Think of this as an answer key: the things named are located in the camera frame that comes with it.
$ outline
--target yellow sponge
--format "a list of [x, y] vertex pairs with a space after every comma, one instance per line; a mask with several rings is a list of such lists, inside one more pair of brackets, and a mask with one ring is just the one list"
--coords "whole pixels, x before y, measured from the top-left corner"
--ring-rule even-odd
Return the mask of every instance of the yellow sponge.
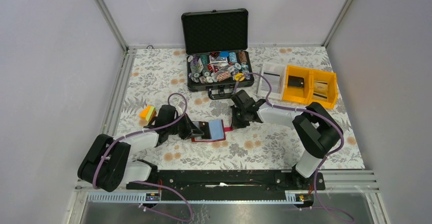
[[147, 106], [147, 108], [140, 113], [141, 119], [146, 120], [147, 122], [149, 122], [155, 116], [156, 109], [151, 105]]

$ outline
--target white wall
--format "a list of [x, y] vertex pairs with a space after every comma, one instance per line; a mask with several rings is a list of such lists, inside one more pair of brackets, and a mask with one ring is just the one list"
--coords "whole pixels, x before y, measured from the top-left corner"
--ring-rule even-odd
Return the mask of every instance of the white wall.
[[330, 41], [392, 224], [432, 220], [432, 0], [354, 0]]
[[321, 44], [345, 0], [104, 0], [129, 45], [184, 45], [185, 12], [246, 8], [249, 44]]
[[93, 0], [0, 0], [0, 223], [61, 223], [122, 51]]

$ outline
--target black box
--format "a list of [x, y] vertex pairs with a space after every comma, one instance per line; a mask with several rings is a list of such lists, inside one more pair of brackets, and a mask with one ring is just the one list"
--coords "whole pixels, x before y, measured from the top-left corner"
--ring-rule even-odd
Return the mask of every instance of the black box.
[[[239, 52], [246, 54], [249, 72], [252, 72], [248, 52], [248, 11], [246, 9], [184, 13], [181, 16], [184, 42], [188, 55], [210, 55], [212, 52], [235, 52], [240, 64]], [[187, 73], [191, 73], [190, 63], [186, 61]], [[213, 83], [196, 83], [188, 76], [187, 88], [191, 92], [208, 91], [210, 99], [231, 98], [231, 92], [224, 89], [234, 88], [236, 81], [233, 77]], [[238, 87], [250, 87], [254, 77], [240, 81]]]

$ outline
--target floral tablecloth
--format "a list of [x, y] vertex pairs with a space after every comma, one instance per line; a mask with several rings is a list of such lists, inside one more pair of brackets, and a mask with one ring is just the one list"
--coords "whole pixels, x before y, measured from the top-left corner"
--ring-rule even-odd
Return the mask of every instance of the floral tablecloth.
[[[249, 48], [247, 51], [252, 69], [258, 73], [261, 72], [263, 62], [332, 71], [324, 47]], [[207, 92], [191, 93], [187, 89], [186, 78], [184, 49], [139, 49], [130, 74], [116, 135], [141, 130], [145, 121], [140, 120], [139, 113], [147, 105], [159, 109], [167, 103], [167, 97], [173, 92], [182, 93], [188, 99], [187, 113], [193, 121], [222, 119], [229, 126], [229, 106], [233, 104], [232, 101], [210, 100]], [[255, 99], [258, 83], [257, 77], [253, 86], [245, 88]], [[177, 104], [181, 98], [173, 97], [172, 100]], [[334, 109], [328, 111], [343, 129], [346, 144], [329, 157], [323, 169], [363, 169], [363, 160], [340, 95]], [[164, 170], [290, 169], [300, 160], [303, 151], [293, 126], [252, 123], [248, 128], [227, 132], [226, 141], [192, 143], [175, 135], [157, 148], [130, 157], [152, 162]]]

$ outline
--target gray floor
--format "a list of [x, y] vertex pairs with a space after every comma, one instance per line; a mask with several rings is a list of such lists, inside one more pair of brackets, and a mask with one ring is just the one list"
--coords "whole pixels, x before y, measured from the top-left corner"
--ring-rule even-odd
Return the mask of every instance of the gray floor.
[[[330, 198], [320, 195], [327, 206], [342, 208], [356, 219], [356, 223], [373, 223], [365, 197], [360, 193], [333, 193]], [[181, 223], [170, 218], [143, 212], [136, 204], [87, 203], [82, 223], [88, 224], [135, 224], [135, 223]], [[268, 224], [268, 223], [342, 223], [324, 210], [288, 211], [293, 205], [281, 204], [193, 204], [196, 224]], [[183, 204], [159, 204], [157, 210], [180, 218], [188, 218]]]

